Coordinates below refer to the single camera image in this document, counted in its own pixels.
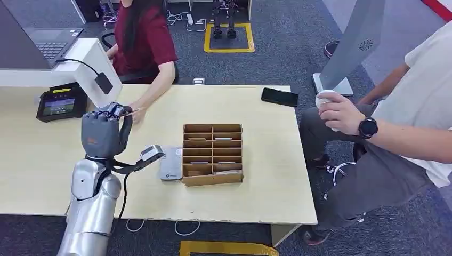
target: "watch face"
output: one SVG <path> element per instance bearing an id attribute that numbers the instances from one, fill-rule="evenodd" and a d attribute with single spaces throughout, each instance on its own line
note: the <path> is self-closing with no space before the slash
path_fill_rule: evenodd
<path id="1" fill-rule="evenodd" d="M 373 118 L 367 118 L 361 122 L 359 131 L 362 137 L 370 138 L 378 132 L 377 122 Z"/>

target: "black smartphone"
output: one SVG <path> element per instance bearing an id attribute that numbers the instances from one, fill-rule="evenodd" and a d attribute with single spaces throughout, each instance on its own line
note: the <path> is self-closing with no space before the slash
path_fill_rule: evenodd
<path id="1" fill-rule="evenodd" d="M 278 91 L 271 88 L 264 88 L 261 100 L 289 107 L 298 106 L 298 94 Z"/>

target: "cardboard organizer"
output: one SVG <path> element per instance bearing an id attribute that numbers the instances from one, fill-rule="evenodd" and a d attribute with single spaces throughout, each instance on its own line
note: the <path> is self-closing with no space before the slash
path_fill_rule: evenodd
<path id="1" fill-rule="evenodd" d="M 243 181 L 240 124 L 186 124 L 182 182 L 201 186 Z"/>

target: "office chair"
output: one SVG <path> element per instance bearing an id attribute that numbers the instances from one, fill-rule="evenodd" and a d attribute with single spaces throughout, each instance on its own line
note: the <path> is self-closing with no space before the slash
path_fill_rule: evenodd
<path id="1" fill-rule="evenodd" d="M 107 40 L 107 38 L 114 38 L 114 35 L 115 35 L 115 32 L 113 29 L 107 30 L 106 32 L 104 32 L 102 34 L 101 42 L 108 49 L 112 48 L 116 42 L 110 43 L 109 40 Z M 173 84 L 177 84 L 179 82 L 179 69 L 177 68 L 176 63 L 174 63 L 174 69 L 175 69 L 176 77 L 174 79 Z M 147 71 L 139 71 L 139 72 L 134 72 L 134 73 L 119 76 L 119 80 L 123 84 L 141 84 L 140 81 L 144 80 L 145 78 L 150 78 L 150 77 L 154 77 L 154 74 L 150 74 Z"/>
<path id="2" fill-rule="evenodd" d="M 333 174 L 333 186 L 335 186 L 337 184 L 337 174 L 340 173 L 342 176 L 346 176 L 347 174 L 342 170 L 344 167 L 348 166 L 348 165 L 356 165 L 356 162 L 361 158 L 361 156 L 363 156 L 366 153 L 366 148 L 364 147 L 363 144 L 360 143 L 355 143 L 353 145 L 353 161 L 354 162 L 346 162 L 346 163 L 342 163 L 338 166 L 328 166 L 326 168 L 326 171 L 328 173 L 332 173 Z M 324 194 L 324 199 L 328 200 L 328 196 L 327 194 Z M 364 221 L 364 216 L 366 216 L 366 212 L 363 212 L 361 217 L 358 219 L 358 222 L 363 222 Z"/>

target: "black watch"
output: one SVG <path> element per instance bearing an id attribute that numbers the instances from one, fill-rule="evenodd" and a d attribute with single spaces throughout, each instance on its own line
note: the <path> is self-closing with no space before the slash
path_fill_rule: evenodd
<path id="1" fill-rule="evenodd" d="M 366 117 L 358 127 L 359 136 L 361 136 L 364 139 L 370 139 L 372 136 L 378 132 L 378 125 L 377 121 L 371 117 Z"/>

